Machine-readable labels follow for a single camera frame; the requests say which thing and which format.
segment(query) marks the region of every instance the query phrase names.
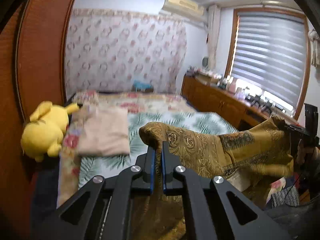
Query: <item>wooden window frame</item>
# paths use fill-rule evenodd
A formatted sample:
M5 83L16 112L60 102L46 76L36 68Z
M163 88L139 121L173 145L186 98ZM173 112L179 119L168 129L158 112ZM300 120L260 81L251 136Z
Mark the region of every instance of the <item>wooden window frame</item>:
M228 54L228 61L226 66L226 71L224 73L224 76L227 77L230 74L231 71L231 65L233 61L233 56L235 52L235 44L236 44L236 35L237 35L237 28L238 28L238 12L275 12L275 13L282 13L287 14L295 17L299 17L304 20L304 27L305 27L305 35L306 35L306 67L305 71L303 73L303 81L301 86L301 91L298 99L298 103L295 107L296 111L294 113L293 118L295 120L298 120L298 117L301 113L302 106L304 103L304 100L306 98L307 88L309 84L309 76L310 76L310 43L308 39L308 20L307 17L302 14L295 11L289 11L285 9L279 9L279 8L266 8L266 7L251 7L251 8L237 8L233 10L233 23L232 23L232 33L231 33L231 41L230 41L230 48L229 48L229 54Z

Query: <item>green leaf pattern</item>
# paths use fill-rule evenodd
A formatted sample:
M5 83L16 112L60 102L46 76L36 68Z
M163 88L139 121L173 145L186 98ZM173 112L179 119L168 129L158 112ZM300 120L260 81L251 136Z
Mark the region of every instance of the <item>green leaf pattern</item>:
M96 175L105 178L118 175L123 169L135 164L137 157L147 152L139 136L139 128L148 122L164 122L176 127L186 128L199 133L227 134L237 132L227 121L216 113L137 113L128 114L130 155L113 157L83 157L79 174L79 188Z

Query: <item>window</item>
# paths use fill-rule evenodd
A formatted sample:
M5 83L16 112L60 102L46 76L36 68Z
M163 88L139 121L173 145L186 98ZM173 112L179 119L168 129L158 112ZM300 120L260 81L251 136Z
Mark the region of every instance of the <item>window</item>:
M273 8L234 10L225 75L298 118L308 86L310 62L306 17Z

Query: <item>white wall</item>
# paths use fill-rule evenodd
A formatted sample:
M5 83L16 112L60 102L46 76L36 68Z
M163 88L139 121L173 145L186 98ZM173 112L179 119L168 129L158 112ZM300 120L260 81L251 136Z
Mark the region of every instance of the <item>white wall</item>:
M158 14L164 0L75 0L73 8L107 8ZM187 35L187 52L183 66L177 76L177 90L181 90L183 76L189 66L201 66L202 58L208 55L204 29L185 23Z
M221 20L220 20L220 32L217 46L217 72L224 74L229 48L231 41L231 33L232 33L232 20L233 20L233 9L235 7L228 7L221 9ZM308 21L309 29L313 29L313 26ZM308 90L306 93L305 103L317 106L320 112L320 70L316 70L314 66L310 67L310 78ZM305 124L305 115L304 115L304 107L301 110L300 116L298 118L299 124L304 126ZM320 122L318 123L318 136L320 136Z

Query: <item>wooden desk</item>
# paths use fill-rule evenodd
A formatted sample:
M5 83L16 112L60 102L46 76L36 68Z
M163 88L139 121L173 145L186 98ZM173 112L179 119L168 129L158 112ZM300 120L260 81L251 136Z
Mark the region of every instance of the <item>wooden desk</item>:
M247 130L269 118L249 102L218 87L205 86L192 77L184 76L181 94L198 111L216 112L238 130Z

